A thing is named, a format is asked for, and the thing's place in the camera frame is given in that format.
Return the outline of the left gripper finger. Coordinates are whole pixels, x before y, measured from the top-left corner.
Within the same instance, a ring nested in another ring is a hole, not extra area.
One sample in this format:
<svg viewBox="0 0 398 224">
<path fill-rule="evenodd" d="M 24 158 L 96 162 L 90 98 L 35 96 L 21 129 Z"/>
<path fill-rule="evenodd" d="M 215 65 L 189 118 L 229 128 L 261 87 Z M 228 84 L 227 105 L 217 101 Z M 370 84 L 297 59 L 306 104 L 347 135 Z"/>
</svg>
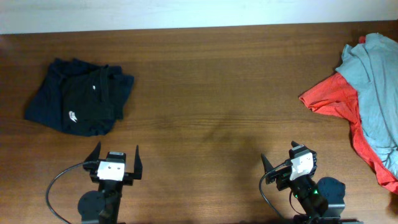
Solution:
<svg viewBox="0 0 398 224">
<path fill-rule="evenodd" d="M 135 158 L 134 158 L 134 173 L 133 173 L 133 179 L 134 180 L 141 180 L 142 179 L 142 171 L 143 171 L 143 165 L 142 161 L 139 155 L 139 146 L 136 146 L 135 150 Z"/>
<path fill-rule="evenodd" d="M 89 156 L 85 159 L 85 162 L 92 162 L 92 161 L 97 161 L 100 156 L 100 151 L 101 151 L 101 142 L 99 142 L 94 150 L 89 154 Z"/>
</svg>

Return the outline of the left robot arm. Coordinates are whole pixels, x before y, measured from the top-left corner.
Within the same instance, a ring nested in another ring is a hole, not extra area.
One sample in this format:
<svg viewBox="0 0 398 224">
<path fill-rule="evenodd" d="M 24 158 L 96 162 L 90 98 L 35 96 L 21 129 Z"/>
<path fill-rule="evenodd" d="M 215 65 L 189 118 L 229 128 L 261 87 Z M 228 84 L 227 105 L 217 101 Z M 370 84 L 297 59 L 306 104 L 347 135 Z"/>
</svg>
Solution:
<svg viewBox="0 0 398 224">
<path fill-rule="evenodd" d="M 127 155 L 109 151 L 100 158 L 101 143 L 85 159 L 83 169 L 90 173 L 90 179 L 98 184 L 97 190 L 85 193 L 78 202 L 78 213 L 82 223 L 117 224 L 123 187 L 132 186 L 135 180 L 142 179 L 143 166 L 136 147 L 134 170 L 126 172 Z"/>
</svg>

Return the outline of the light blue t-shirt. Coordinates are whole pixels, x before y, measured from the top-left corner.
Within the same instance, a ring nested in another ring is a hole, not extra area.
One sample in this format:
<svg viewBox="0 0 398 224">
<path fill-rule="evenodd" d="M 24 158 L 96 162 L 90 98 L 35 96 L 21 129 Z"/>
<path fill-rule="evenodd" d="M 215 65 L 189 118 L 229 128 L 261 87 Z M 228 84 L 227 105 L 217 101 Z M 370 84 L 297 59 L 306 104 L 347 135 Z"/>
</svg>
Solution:
<svg viewBox="0 0 398 224">
<path fill-rule="evenodd" d="M 346 45 L 336 68 L 357 91 L 365 139 L 382 165 L 397 177 L 397 42 L 379 33 Z"/>
</svg>

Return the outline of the folded black garment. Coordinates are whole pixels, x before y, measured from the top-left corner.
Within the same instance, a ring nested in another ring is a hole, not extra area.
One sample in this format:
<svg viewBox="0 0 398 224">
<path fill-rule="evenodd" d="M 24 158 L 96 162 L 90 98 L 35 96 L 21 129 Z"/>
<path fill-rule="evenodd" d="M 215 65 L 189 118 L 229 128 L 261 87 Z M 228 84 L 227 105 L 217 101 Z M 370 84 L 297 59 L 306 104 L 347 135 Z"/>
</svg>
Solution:
<svg viewBox="0 0 398 224">
<path fill-rule="evenodd" d="M 124 118 L 133 84 L 134 77 L 123 74 L 120 66 L 57 58 L 24 117 L 66 134 L 105 135 Z"/>
</svg>

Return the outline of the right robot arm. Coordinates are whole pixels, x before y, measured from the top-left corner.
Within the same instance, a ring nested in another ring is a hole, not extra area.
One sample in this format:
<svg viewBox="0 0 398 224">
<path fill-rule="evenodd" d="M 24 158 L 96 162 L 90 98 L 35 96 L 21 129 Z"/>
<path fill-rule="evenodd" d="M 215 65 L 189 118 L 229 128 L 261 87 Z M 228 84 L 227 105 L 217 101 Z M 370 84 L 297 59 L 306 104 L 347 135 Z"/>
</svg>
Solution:
<svg viewBox="0 0 398 224">
<path fill-rule="evenodd" d="M 317 153 L 303 144 L 291 142 L 289 158 L 273 166 L 268 158 L 261 154 L 264 175 L 259 181 L 259 192 L 284 223 L 301 224 L 362 224 L 357 219 L 342 219 L 346 205 L 344 201 L 346 186 L 332 177 L 323 177 L 314 182 L 312 177 L 317 169 Z M 296 198 L 303 212 L 297 212 L 287 219 L 271 204 L 262 185 L 276 183 L 277 190 L 289 189 L 289 197 Z"/>
</svg>

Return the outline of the red printed t-shirt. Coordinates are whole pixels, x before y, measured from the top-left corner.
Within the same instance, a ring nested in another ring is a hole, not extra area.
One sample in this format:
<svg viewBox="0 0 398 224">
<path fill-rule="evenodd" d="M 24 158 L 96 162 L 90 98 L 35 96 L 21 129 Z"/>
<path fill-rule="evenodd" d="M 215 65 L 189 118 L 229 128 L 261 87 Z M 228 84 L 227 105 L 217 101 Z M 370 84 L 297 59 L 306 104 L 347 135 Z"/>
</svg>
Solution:
<svg viewBox="0 0 398 224">
<path fill-rule="evenodd" d="M 357 44 L 363 43 L 365 36 L 361 36 Z M 364 137 L 358 93 L 336 69 L 332 76 L 302 93 L 299 99 L 314 113 L 346 119 L 350 126 L 353 149 L 374 171 L 378 184 L 394 194 L 397 193 L 397 177 L 384 168 Z"/>
</svg>

